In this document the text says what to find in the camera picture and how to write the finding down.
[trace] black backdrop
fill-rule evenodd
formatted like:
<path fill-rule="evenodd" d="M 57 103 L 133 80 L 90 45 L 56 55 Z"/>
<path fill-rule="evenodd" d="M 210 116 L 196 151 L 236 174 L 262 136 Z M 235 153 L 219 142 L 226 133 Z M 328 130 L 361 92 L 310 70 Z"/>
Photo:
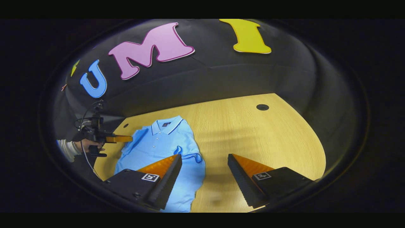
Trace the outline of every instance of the black backdrop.
<path fill-rule="evenodd" d="M 121 21 L 1 21 L 8 31 L 2 39 L 7 53 L 2 62 L 8 105 L 4 111 L 10 115 L 5 123 L 11 129 L 3 161 L 5 212 L 117 211 L 71 183 L 50 162 L 38 141 L 36 108 L 42 85 L 66 53 Z M 403 21 L 284 22 L 349 63 L 367 90 L 372 113 L 369 139 L 353 166 L 326 191 L 289 211 L 403 211 Z M 71 34 L 73 29 L 82 32 Z"/>
<path fill-rule="evenodd" d="M 79 82 L 89 65 L 98 60 L 108 84 L 102 96 L 106 101 L 102 114 L 104 118 L 106 114 L 110 116 L 105 118 L 103 127 L 109 125 L 111 129 L 106 130 L 113 131 L 123 117 L 205 101 L 276 93 L 318 135 L 326 155 L 325 171 L 329 173 L 341 158 L 358 150 L 356 147 L 365 135 L 368 117 L 362 104 L 366 101 L 355 74 L 334 61 L 335 56 L 329 56 L 282 23 L 251 21 L 260 25 L 258 30 L 272 47 L 271 54 L 234 51 L 234 31 L 218 19 L 154 19 L 141 25 L 129 24 L 123 31 L 106 34 L 102 42 L 88 44 L 82 53 L 73 53 L 69 61 L 80 59 L 76 71 L 71 77 L 71 65 L 67 64 L 66 72 L 54 74 L 53 77 L 62 75 L 63 83 L 49 95 L 57 97 L 57 139 L 69 139 L 66 132 L 77 132 L 71 124 L 76 118 L 69 116 L 72 112 L 76 117 L 82 116 L 96 100 Z M 151 67 L 141 67 L 135 77 L 121 80 L 121 70 L 109 51 L 125 41 L 142 43 L 151 29 L 169 22 L 178 23 L 177 34 L 186 45 L 195 48 L 195 53 L 170 62 L 152 58 Z M 88 79 L 96 87 L 98 83 L 92 74 Z M 67 87 L 61 92 L 59 88 L 64 83 Z M 113 116 L 115 125 L 110 121 Z"/>

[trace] letter m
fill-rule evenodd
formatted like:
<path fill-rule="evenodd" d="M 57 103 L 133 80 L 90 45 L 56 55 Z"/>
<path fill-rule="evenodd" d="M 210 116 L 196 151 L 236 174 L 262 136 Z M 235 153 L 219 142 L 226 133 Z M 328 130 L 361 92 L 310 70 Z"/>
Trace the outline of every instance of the letter m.
<path fill-rule="evenodd" d="M 167 62 L 177 58 L 185 57 L 194 52 L 194 48 L 186 46 L 177 34 L 175 27 L 177 22 L 156 27 L 146 34 L 142 44 L 123 42 L 113 48 L 108 55 L 113 55 L 120 67 L 121 79 L 127 80 L 139 72 L 139 67 L 133 66 L 129 59 L 142 66 L 152 65 L 153 47 L 158 50 L 156 60 Z"/>

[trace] sleeve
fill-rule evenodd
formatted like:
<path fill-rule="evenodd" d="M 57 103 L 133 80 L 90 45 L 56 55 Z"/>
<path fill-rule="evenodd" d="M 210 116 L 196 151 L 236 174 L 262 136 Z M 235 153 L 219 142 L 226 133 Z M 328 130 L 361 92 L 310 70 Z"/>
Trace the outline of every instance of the sleeve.
<path fill-rule="evenodd" d="M 193 131 L 185 120 L 181 122 L 177 135 L 177 149 L 173 154 L 181 154 L 182 159 L 194 158 L 197 163 L 203 160 L 194 140 Z"/>
<path fill-rule="evenodd" d="M 66 139 L 56 140 L 62 153 L 69 162 L 75 161 L 75 156 L 81 154 L 81 150 L 76 148 L 73 141 L 68 142 Z"/>
<path fill-rule="evenodd" d="M 122 155 L 129 154 L 131 150 L 138 145 L 148 131 L 149 129 L 147 127 L 142 127 L 141 130 L 136 130 L 132 135 L 132 141 L 124 144 L 124 147 L 121 150 Z"/>

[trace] person's hand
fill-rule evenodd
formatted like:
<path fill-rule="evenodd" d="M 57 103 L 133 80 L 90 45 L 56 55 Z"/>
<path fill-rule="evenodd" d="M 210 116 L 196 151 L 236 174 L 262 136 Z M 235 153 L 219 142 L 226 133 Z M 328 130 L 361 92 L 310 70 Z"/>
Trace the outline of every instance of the person's hand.
<path fill-rule="evenodd" d="M 80 145 L 80 141 L 79 142 L 74 142 L 74 143 L 75 143 L 75 146 L 81 151 L 82 148 L 81 148 L 81 145 Z M 98 142 L 94 142 L 94 141 L 91 141 L 91 140 L 88 140 L 88 139 L 83 139 L 81 141 L 81 143 L 83 144 L 83 148 L 84 148 L 84 151 L 86 153 L 89 152 L 89 146 L 97 146 L 100 151 L 105 151 L 104 148 L 101 148 L 103 145 L 98 143 Z"/>

